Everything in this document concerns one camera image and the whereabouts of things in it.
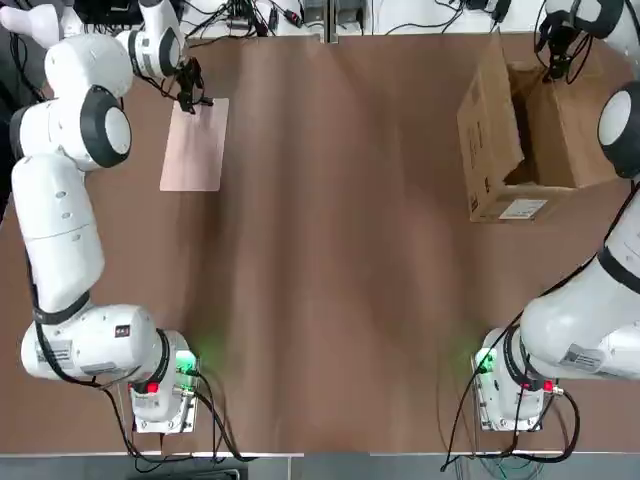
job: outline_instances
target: pink sheet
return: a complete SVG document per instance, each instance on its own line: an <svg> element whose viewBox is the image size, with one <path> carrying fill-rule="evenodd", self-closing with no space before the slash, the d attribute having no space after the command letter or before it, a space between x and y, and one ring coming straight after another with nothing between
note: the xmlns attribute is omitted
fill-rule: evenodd
<svg viewBox="0 0 640 480"><path fill-rule="evenodd" d="M220 190L229 99L212 107L196 105L191 115L174 103L164 156L160 190L217 192Z"/></svg>

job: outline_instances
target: open cardboard box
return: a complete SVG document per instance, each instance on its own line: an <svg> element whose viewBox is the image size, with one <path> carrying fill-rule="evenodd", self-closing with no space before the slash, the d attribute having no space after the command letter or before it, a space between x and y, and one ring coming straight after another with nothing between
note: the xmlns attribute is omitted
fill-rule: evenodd
<svg viewBox="0 0 640 480"><path fill-rule="evenodd" d="M572 85L542 83L543 67L508 64L492 37L458 110L471 220L539 220L617 178L597 134L611 92L593 68Z"/></svg>

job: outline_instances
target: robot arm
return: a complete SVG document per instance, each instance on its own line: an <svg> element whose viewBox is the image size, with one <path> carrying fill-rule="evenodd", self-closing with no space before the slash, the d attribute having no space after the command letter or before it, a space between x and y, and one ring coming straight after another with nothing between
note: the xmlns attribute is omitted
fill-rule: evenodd
<svg viewBox="0 0 640 480"><path fill-rule="evenodd" d="M180 86L177 96L173 97L169 92L163 91L163 93L178 101L185 112L194 114L193 106L196 104L213 105L213 101L204 96L204 81L198 61L186 56L185 37L180 30L180 23L171 2L169 0L139 0L139 4L144 30L124 31L116 37L124 47L133 73L158 90L163 90L162 81L164 79L175 78ZM58 14L52 5L41 5L28 11L1 7L0 24L11 32L31 36L46 49L57 45L61 37ZM78 35L77 37L79 43L87 43L87 35ZM66 48L72 58L77 54L74 50L77 48L76 45L70 46L66 43ZM122 72L109 71L109 59L103 56L103 52L92 52L90 48L84 50L81 54L84 56L82 60L93 60L96 65L95 72L85 72L89 80L97 78L104 82L104 79L110 78L114 82L118 81ZM76 70L77 67L77 62L57 65L55 70L60 75L55 76L47 71L47 78L52 79L59 88L73 89L76 87L76 82L68 76L68 72ZM130 87L130 75L124 74L122 78L129 83L124 85L124 89L111 91L116 97L121 96L123 94L121 91L124 92ZM58 95L58 88L54 85L52 87ZM194 87L202 91L201 96L195 100Z"/></svg>
<svg viewBox="0 0 640 480"><path fill-rule="evenodd" d="M169 0L139 0L144 31L125 31L116 37L131 58L134 73L164 79L176 73L185 49L184 35Z"/></svg>
<svg viewBox="0 0 640 480"><path fill-rule="evenodd" d="M548 0L536 50L549 47L549 76L561 78L570 66L568 49L585 32L625 55L640 73L638 0Z"/></svg>
<svg viewBox="0 0 640 480"><path fill-rule="evenodd" d="M581 32L604 40L637 66L639 3L548 0L541 38L551 51L551 78L564 75L563 55ZM554 65L560 69L557 75ZM640 174L640 82L625 85L609 99L598 136L619 176ZM494 330L485 338L473 359L480 372L476 392L483 429L528 430L538 424L544 391L553 390L556 379L640 379L638 191L625 202L594 258L562 286L531 301L519 326Z"/></svg>
<svg viewBox="0 0 640 480"><path fill-rule="evenodd" d="M53 360L63 379L126 380L139 431L181 431L195 415L193 398L176 389L189 381L176 370L178 356L190 356L184 338L156 329L142 307L95 306L89 295L105 261L84 177L129 155L131 129L117 100L131 85L129 57L109 36L71 37L48 50L45 72L56 98L16 112L10 131L33 285L22 363L42 378L60 379Z"/></svg>

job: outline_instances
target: green light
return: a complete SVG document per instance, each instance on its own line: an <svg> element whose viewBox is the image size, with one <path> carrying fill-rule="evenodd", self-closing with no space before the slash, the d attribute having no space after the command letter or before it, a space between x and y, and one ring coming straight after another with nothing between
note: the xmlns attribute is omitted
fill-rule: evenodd
<svg viewBox="0 0 640 480"><path fill-rule="evenodd" d="M176 352L176 370L188 372L196 369L196 356L189 350L178 350Z"/></svg>
<svg viewBox="0 0 640 480"><path fill-rule="evenodd" d="M478 366L479 373L490 373L493 371L497 352L495 349L481 348L476 354L476 362L481 362Z"/></svg>

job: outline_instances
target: brown table surface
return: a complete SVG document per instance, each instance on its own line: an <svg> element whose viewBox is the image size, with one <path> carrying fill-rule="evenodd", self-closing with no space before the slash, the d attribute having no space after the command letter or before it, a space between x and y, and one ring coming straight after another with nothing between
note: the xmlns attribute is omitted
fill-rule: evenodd
<svg viewBox="0 0 640 480"><path fill-rule="evenodd" d="M241 450L443 452L439 430L448 438L469 355L490 326L598 247L626 183L583 191L541 225L467 220L455 115L486 40L193 50L207 93L231 99L219 194L159 191L171 102L140 82L127 95L131 158L88 179L107 260L93 299L144 305L185 334L223 379ZM504 42L509 58L531 54L529 35ZM22 252L10 211L0 230L0 452L123 451L100 393L22 369ZM638 384L566 387L581 408L580 450L640 451ZM456 450L472 448L471 407ZM197 432L168 438L167 449L211 448L203 412ZM561 449L556 423L521 446ZM480 438L480 449L508 443ZM153 437L136 441L157 448Z"/></svg>

